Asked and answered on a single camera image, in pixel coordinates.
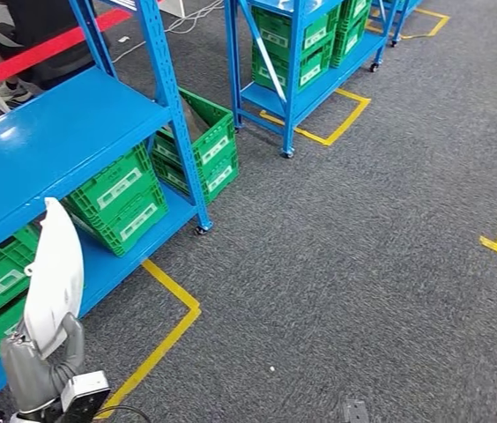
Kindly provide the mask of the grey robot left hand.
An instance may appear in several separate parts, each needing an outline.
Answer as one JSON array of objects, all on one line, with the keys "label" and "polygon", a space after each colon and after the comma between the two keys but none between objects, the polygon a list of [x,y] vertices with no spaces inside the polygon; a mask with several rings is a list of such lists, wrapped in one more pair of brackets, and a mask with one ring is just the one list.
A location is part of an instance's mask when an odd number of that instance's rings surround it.
[{"label": "grey robot left hand", "polygon": [[65,315],[62,327],[67,335],[65,358],[54,365],[20,337],[0,342],[1,363],[19,412],[34,412],[54,401],[69,379],[83,369],[83,327],[72,314]]}]

